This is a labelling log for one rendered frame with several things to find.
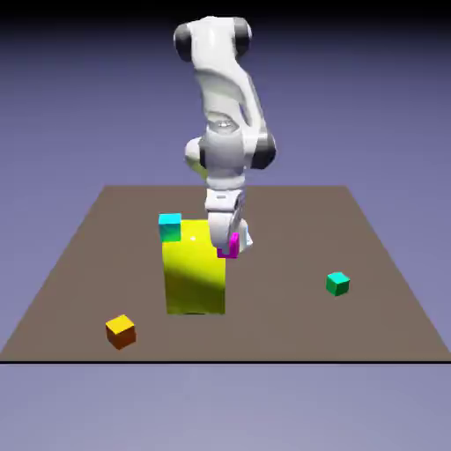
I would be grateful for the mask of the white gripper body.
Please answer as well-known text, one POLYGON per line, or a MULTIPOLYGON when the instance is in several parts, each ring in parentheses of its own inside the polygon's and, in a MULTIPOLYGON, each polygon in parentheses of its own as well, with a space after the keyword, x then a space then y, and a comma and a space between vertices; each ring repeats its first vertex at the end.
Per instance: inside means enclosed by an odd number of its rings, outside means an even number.
POLYGON ((234 233, 239 234, 239 253, 253 245, 253 240, 248 230, 248 222, 243 218, 242 209, 235 211, 208 210, 207 218, 211 243, 223 255, 231 254, 231 240, 234 233))

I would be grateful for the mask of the small magenta cube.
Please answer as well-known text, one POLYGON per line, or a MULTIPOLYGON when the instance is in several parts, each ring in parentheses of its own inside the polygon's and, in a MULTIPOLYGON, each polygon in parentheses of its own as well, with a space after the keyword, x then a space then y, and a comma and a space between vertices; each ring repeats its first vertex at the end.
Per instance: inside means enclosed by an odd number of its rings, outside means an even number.
POLYGON ((235 259, 240 253, 240 234, 233 233, 229 241, 229 251, 224 253, 222 249, 217 249, 218 258, 235 259))

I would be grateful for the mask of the small cyan cube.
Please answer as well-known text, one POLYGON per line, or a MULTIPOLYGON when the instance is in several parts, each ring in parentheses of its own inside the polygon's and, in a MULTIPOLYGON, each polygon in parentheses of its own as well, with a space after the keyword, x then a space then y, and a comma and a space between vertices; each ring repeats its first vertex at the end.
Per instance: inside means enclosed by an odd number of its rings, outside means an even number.
POLYGON ((161 242, 177 242, 181 240, 181 214, 159 214, 159 237, 161 242))

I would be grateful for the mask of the small green cube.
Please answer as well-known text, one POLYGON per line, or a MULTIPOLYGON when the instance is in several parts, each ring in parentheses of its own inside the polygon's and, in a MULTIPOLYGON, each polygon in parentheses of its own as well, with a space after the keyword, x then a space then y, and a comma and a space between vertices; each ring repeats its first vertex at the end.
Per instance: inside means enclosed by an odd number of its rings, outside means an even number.
POLYGON ((333 296, 341 296, 349 291, 350 281, 343 272, 333 272, 327 275, 326 289, 333 296))

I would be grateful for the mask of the small orange cube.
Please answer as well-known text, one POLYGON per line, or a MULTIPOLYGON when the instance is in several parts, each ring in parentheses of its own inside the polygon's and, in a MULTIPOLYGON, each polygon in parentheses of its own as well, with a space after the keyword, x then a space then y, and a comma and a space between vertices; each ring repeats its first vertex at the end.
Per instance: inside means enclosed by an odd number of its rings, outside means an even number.
POLYGON ((106 322, 107 340, 116 350, 121 350, 137 340, 135 323, 125 314, 106 322))

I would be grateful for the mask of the large yellow box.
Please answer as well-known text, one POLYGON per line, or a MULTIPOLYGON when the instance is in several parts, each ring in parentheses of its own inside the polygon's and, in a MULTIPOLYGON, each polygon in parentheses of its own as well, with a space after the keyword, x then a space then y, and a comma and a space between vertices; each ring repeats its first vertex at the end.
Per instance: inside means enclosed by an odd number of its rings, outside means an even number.
POLYGON ((183 219, 181 239, 162 244, 162 262, 168 314, 226 312, 226 261, 205 219, 183 219))

